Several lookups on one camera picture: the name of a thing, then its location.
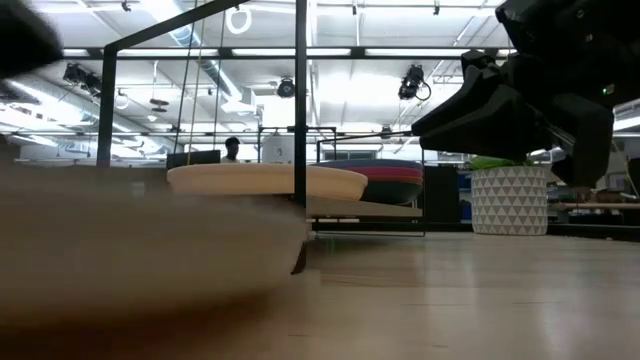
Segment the large white plate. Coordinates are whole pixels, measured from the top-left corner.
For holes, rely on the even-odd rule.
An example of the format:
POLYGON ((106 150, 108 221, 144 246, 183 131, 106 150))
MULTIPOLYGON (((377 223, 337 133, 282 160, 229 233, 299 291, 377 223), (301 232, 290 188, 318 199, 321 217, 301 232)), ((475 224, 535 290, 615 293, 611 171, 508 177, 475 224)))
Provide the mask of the large white plate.
POLYGON ((182 195, 105 171, 0 166, 0 328, 164 313, 265 292, 308 227, 275 198, 182 195))

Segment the light peach plate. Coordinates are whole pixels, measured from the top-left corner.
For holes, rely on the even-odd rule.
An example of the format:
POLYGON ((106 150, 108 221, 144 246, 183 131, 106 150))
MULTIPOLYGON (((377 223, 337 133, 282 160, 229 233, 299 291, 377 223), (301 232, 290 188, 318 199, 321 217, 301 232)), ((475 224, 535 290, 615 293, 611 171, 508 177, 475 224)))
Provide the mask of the light peach plate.
MULTIPOLYGON (((191 195, 292 195, 294 166, 290 164, 196 164, 166 175, 175 193, 191 195)), ((368 178, 357 172, 320 166, 306 167, 309 196, 359 201, 368 178)))

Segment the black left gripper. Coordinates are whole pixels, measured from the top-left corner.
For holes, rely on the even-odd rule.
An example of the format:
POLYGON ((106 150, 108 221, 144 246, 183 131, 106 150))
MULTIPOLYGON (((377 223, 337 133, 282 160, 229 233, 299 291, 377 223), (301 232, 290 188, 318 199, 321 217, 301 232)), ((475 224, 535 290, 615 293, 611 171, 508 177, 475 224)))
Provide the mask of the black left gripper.
POLYGON ((0 0, 0 79, 62 60, 56 31, 22 0, 0 0))

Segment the black overhead frame beam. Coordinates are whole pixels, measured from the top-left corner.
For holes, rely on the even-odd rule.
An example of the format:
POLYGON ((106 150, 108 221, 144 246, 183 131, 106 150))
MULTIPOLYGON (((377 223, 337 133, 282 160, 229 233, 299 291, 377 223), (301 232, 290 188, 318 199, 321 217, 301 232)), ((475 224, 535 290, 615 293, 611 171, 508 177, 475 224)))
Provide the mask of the black overhead frame beam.
MULTIPOLYGON (((499 47, 309 47, 306 50, 308 59, 419 59, 419 60, 458 60, 468 51, 479 51, 493 55, 496 59, 504 60, 516 52, 512 48, 499 47)), ((203 48, 129 48, 119 50, 118 60, 186 60, 186 59, 294 59, 295 47, 203 47, 203 48)))

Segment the black computer monitor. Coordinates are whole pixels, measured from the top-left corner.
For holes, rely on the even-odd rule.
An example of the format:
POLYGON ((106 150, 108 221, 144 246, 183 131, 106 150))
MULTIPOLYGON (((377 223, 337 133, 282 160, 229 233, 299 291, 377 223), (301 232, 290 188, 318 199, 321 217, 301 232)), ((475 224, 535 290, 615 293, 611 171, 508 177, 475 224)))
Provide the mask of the black computer monitor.
POLYGON ((166 169, 171 170, 176 167, 188 165, 216 164, 220 161, 221 152, 219 150, 168 154, 166 159, 166 169))

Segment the white triangle pattern planter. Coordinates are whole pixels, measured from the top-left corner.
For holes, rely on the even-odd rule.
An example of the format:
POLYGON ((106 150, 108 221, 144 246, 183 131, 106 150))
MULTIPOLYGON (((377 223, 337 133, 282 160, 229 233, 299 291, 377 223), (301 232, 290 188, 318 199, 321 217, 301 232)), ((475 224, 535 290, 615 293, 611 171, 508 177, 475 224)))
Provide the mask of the white triangle pattern planter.
POLYGON ((541 167, 476 170, 471 184, 472 229, 483 235, 544 236, 548 229, 546 173, 541 167))

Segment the green plant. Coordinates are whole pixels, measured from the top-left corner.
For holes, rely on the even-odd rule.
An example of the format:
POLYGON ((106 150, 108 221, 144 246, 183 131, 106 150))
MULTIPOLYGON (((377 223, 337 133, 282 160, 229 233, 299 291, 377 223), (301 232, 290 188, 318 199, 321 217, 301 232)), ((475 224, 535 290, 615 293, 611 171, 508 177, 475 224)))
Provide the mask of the green plant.
POLYGON ((470 168, 473 171, 501 168, 501 167, 521 167, 521 166, 533 166, 533 162, 530 160, 514 161, 510 159, 488 157, 488 156, 475 156, 470 160, 470 168))

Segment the dark green plate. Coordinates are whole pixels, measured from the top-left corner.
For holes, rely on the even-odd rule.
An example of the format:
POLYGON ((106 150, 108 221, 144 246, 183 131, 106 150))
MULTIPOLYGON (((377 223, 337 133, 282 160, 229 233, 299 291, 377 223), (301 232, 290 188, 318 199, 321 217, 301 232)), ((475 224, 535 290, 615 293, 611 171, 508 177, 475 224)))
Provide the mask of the dark green plate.
POLYGON ((367 185, 361 200, 388 205, 406 205, 420 195, 422 188, 421 184, 416 183, 374 181, 367 185))

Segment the black metal shelf rack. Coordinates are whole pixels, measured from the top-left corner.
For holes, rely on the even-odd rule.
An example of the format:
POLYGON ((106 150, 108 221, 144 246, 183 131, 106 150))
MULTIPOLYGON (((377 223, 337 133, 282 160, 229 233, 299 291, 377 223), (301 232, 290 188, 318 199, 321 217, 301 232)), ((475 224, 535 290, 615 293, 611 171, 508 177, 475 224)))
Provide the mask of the black metal shelf rack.
MULTIPOLYGON (((131 48, 152 38, 163 35, 178 28, 204 20, 209 16, 223 13, 227 9, 245 3, 247 0, 214 0, 197 6, 175 17, 145 28, 127 37, 107 44, 103 49, 102 92, 97 141, 97 165, 108 167, 111 162, 111 145, 114 116, 114 94, 119 51, 131 48)), ((306 44, 307 1, 296 0, 295 8, 295 52, 294 76, 295 92, 295 126, 294 126, 294 202, 299 208, 306 208, 306 44)))

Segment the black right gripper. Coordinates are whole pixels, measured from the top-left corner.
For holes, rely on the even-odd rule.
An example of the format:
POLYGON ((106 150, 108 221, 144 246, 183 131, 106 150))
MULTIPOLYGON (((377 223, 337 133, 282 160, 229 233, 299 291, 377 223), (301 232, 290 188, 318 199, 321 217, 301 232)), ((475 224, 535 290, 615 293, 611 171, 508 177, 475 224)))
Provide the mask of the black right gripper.
POLYGON ((551 95, 640 98, 640 0, 505 0, 495 15, 516 52, 462 54, 461 87, 411 125, 423 149, 524 161, 554 146, 551 95))

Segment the person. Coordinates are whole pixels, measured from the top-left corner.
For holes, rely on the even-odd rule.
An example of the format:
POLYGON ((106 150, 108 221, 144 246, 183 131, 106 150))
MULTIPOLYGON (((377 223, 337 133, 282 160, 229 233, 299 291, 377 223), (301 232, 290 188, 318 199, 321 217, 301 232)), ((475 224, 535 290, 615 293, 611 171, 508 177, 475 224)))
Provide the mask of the person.
POLYGON ((226 154, 221 158, 222 163, 238 163, 240 141, 237 137, 229 137, 225 140, 226 154))

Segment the black ceiling light cluster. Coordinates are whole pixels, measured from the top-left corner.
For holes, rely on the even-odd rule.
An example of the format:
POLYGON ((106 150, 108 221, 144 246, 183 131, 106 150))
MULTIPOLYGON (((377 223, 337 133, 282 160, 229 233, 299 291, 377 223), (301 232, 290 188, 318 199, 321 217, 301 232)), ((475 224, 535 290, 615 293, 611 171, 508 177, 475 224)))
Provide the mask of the black ceiling light cluster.
POLYGON ((66 65, 62 79, 72 86, 86 91, 92 97, 101 95, 101 79, 95 73, 86 71, 77 63, 68 63, 66 65))

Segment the blue grey plate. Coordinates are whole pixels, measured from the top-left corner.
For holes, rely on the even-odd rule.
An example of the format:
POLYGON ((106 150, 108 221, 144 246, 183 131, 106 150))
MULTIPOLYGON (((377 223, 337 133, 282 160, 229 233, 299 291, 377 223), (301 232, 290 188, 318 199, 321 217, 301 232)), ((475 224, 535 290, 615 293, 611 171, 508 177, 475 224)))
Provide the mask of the blue grey plate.
POLYGON ((314 163, 314 166, 328 168, 356 168, 356 167, 402 167, 422 170, 423 165, 416 161, 398 159, 353 159, 353 160, 333 160, 314 163))

